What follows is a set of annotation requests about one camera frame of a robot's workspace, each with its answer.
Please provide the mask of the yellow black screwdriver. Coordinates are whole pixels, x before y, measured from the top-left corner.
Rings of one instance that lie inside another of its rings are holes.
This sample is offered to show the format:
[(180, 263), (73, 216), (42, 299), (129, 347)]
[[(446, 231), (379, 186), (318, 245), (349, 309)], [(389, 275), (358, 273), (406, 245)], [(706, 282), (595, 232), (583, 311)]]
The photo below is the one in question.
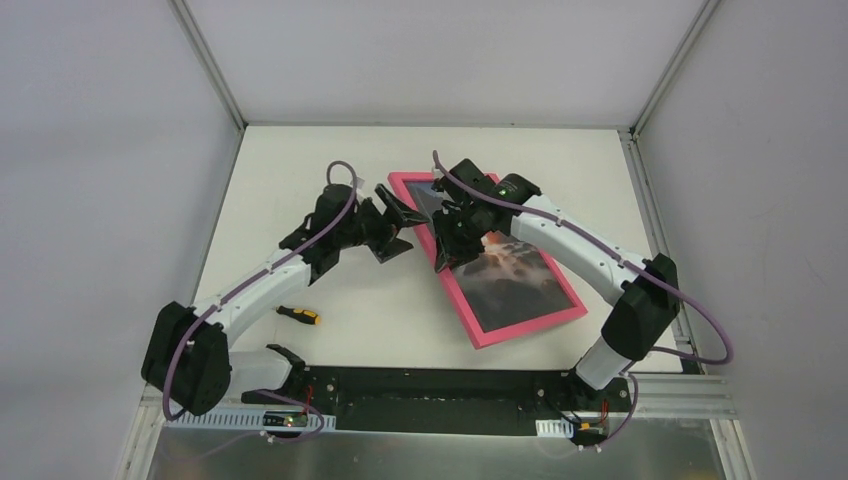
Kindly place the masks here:
[(319, 314), (312, 310), (301, 309), (301, 308), (289, 308), (286, 306), (278, 306), (275, 308), (275, 312), (278, 315), (282, 315), (284, 317), (293, 319), (301, 324), (305, 325), (318, 325), (321, 323), (321, 317)]

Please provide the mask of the pink picture frame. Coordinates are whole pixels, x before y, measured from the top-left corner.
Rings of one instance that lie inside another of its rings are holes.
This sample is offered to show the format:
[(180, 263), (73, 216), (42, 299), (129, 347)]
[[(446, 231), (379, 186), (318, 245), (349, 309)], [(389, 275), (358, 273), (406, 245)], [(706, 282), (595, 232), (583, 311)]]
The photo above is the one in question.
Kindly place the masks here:
[(588, 310), (556, 262), (500, 232), (472, 262), (437, 274), (474, 348), (567, 324)]

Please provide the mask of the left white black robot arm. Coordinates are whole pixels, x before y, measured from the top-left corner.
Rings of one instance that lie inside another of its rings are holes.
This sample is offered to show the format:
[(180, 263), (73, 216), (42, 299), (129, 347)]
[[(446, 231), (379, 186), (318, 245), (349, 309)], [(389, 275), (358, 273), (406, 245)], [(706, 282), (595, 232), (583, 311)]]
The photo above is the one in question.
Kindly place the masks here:
[(305, 378), (283, 347), (231, 349), (257, 320), (335, 267), (343, 250), (365, 246), (384, 263), (412, 249), (398, 234), (427, 223), (427, 216), (384, 185), (375, 192), (383, 211), (371, 198), (358, 198), (351, 186), (326, 186), (313, 212), (243, 278), (191, 306), (171, 302), (159, 311), (141, 377), (162, 392), (166, 406), (177, 404), (199, 416), (225, 397), (256, 390), (286, 405), (303, 396)]

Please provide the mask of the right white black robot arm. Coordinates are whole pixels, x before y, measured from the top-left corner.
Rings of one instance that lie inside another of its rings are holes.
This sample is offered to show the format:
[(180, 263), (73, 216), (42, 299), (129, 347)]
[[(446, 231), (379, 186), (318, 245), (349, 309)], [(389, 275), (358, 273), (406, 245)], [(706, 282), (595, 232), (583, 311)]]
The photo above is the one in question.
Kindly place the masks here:
[(673, 260), (647, 259), (591, 233), (526, 178), (512, 173), (495, 181), (464, 159), (440, 169), (432, 188), (443, 196), (431, 221), (436, 271), (476, 260), (483, 237), (498, 232), (548, 254), (610, 305), (599, 339), (568, 375), (576, 407), (603, 402), (612, 379), (643, 360), (679, 315)]

